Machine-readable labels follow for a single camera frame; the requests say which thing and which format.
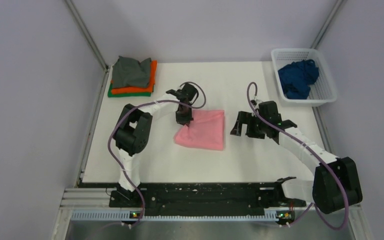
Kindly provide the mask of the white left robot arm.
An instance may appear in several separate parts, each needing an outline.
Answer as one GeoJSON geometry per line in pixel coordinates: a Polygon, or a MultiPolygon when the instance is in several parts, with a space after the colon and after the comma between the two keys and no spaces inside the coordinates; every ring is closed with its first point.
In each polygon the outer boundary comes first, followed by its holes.
{"type": "Polygon", "coordinates": [[[139,203],[140,207],[146,207],[145,196],[139,189],[141,180],[135,163],[148,144],[153,121],[174,113],[177,123],[189,124],[195,98],[164,94],[152,102],[124,106],[107,141],[107,148],[120,166],[117,191],[127,206],[134,207],[139,203]]]}

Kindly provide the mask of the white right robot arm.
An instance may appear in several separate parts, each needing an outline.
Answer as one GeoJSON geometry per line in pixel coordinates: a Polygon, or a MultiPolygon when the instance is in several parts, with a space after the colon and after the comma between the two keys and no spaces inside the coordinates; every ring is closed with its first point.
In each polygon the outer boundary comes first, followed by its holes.
{"type": "Polygon", "coordinates": [[[313,174],[312,180],[296,177],[281,180],[281,187],[273,192],[279,206],[287,206],[293,199],[314,203],[324,214],[330,214],[363,200],[356,163],[350,157],[340,158],[311,141],[291,120],[278,114],[262,121],[254,113],[239,111],[231,135],[240,136],[246,125],[246,136],[269,138],[288,150],[313,174]]]}

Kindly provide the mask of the pink t shirt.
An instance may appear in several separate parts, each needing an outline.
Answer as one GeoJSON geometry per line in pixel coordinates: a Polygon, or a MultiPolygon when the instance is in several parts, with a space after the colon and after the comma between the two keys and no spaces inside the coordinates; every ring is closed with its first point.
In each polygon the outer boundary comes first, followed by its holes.
{"type": "Polygon", "coordinates": [[[192,111],[193,120],[174,135],[174,143],[187,148],[222,151],[224,149],[225,111],[192,111]]]}

